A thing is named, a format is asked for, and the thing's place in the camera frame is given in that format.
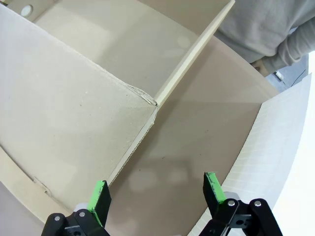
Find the person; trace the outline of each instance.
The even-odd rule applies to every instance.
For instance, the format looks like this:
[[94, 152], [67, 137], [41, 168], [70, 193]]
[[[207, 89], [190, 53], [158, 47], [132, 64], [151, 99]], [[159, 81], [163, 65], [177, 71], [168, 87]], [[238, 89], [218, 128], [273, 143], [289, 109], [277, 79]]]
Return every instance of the person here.
[[236, 0], [215, 36], [266, 77], [315, 50], [315, 0]]

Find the floor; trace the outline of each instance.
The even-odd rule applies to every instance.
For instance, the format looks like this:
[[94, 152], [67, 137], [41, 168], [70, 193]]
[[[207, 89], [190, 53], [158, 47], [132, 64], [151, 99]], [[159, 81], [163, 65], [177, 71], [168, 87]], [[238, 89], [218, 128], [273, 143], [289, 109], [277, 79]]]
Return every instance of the floor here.
[[287, 66], [279, 70], [284, 79], [281, 81], [276, 75], [270, 74], [266, 79], [274, 86], [279, 92], [282, 92], [298, 82], [308, 75], [309, 73], [309, 55], [305, 55], [298, 63], [292, 66]]

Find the bolt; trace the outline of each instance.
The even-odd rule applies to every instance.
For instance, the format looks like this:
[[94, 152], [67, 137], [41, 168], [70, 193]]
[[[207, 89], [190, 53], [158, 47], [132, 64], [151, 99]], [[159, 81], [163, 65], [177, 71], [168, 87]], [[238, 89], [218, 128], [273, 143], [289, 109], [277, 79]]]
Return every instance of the bolt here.
[[261, 202], [260, 201], [256, 201], [254, 202], [255, 207], [260, 207], [261, 206]]
[[230, 201], [227, 202], [227, 204], [228, 204], [230, 207], [232, 207], [232, 206], [235, 205], [235, 202], [234, 202], [233, 200], [230, 200]]

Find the person's hand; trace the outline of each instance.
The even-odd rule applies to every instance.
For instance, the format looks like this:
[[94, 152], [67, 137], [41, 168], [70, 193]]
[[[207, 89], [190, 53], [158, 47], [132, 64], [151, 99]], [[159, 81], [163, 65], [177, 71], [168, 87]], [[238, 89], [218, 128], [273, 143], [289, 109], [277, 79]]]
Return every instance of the person's hand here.
[[266, 77], [267, 75], [269, 75], [270, 73], [268, 72], [268, 70], [266, 69], [262, 59], [259, 59], [257, 61], [254, 61], [253, 63], [251, 63], [252, 67], [254, 67], [263, 77]]

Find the person's arm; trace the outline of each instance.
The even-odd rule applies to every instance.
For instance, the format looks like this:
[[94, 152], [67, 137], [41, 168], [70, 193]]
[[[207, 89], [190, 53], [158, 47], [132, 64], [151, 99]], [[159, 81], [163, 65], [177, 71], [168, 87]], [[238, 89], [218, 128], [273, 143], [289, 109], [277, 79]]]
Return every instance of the person's arm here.
[[277, 54], [263, 57], [262, 62], [270, 73], [298, 62], [301, 57], [315, 50], [315, 17], [300, 25], [279, 46]]

